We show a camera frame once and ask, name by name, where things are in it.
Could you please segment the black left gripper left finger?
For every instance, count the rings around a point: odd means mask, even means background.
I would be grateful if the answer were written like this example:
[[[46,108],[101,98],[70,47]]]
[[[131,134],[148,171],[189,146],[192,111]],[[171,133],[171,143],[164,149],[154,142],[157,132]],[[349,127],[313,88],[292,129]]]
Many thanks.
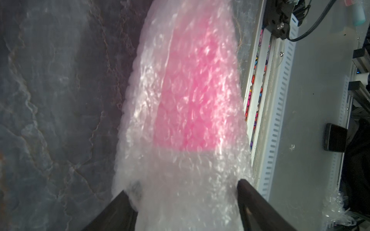
[[[137,215],[122,191],[83,231],[134,231]]]

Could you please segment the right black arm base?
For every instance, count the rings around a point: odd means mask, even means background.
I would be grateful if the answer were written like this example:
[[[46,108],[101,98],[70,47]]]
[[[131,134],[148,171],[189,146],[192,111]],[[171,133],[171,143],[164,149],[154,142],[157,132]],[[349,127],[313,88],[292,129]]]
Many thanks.
[[[282,40],[287,38],[292,16],[301,23],[307,10],[305,1],[267,0],[263,17],[263,29]]]

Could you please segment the pink plastic wine glass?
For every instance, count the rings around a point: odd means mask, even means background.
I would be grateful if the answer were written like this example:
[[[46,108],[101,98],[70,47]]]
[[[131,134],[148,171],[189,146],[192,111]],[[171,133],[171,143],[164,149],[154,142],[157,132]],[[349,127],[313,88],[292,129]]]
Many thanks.
[[[233,32],[229,19],[205,15],[174,30],[155,144],[195,152],[235,142],[242,115]]]

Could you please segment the bubble wrap sheet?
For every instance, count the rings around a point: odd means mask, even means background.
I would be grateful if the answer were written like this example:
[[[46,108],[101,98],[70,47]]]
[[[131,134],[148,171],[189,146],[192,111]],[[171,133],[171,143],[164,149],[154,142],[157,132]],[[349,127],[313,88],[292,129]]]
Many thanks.
[[[229,19],[230,1],[154,1],[147,13],[126,89],[112,194],[124,191],[138,212],[137,231],[241,231],[240,179],[252,180],[251,155],[236,60],[240,114],[235,142],[214,151],[176,151],[154,143],[154,129],[174,30],[201,16]]]

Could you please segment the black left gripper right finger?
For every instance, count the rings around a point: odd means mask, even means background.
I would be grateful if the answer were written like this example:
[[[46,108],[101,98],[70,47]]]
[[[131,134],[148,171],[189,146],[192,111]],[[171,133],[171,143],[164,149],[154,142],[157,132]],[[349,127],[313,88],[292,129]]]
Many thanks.
[[[262,231],[295,230],[247,180],[238,181],[237,193],[241,222],[245,231],[252,230],[247,211],[254,216]]]

